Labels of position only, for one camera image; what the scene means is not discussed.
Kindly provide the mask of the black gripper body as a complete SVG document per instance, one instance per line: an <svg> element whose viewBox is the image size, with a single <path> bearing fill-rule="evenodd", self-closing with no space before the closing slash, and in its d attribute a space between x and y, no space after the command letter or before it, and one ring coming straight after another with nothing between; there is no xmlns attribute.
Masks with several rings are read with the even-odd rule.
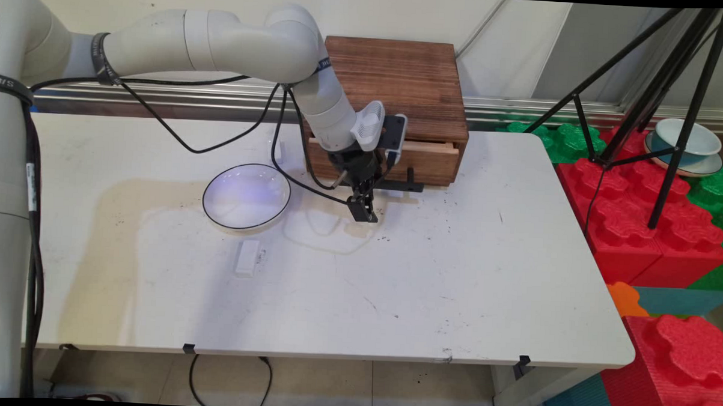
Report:
<svg viewBox="0 0 723 406"><path fill-rule="evenodd" d="M382 157L379 150L364 151L358 147L327 152L328 160L341 174L343 183L352 188L353 195L363 195L382 177Z"/></svg>

